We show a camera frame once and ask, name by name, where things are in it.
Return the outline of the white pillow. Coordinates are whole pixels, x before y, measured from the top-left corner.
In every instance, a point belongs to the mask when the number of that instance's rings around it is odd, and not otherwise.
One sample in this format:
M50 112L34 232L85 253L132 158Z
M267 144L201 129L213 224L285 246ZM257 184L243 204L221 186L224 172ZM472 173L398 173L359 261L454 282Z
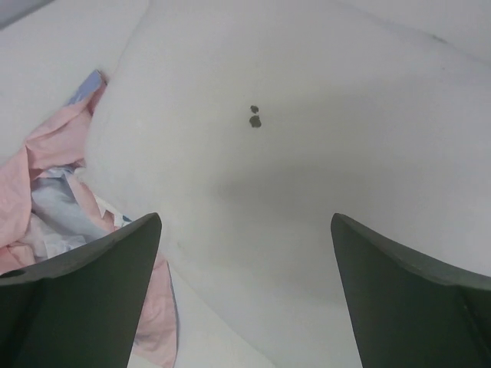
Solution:
M152 1L84 181L278 367L358 367L330 222L490 271L490 61L373 1Z

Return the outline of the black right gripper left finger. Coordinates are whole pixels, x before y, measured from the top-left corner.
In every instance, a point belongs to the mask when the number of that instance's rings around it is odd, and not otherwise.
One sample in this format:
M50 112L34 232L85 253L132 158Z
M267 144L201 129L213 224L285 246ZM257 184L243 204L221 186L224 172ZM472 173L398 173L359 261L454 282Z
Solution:
M160 241L156 213L1 276L3 367L125 367Z

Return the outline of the blue and pink printed pillowcase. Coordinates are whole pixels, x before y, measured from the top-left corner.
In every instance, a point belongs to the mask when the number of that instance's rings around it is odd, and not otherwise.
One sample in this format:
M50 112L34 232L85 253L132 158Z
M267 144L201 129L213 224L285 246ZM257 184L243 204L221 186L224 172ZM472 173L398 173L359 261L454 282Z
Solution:
M67 103L1 164L1 273L34 265L130 224L77 177L106 88L90 73Z

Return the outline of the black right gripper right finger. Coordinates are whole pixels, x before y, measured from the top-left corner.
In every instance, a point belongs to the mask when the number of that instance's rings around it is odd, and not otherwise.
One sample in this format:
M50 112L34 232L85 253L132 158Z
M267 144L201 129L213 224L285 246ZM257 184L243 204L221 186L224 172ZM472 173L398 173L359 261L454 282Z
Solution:
M334 253L364 367L488 367L490 278L342 214Z

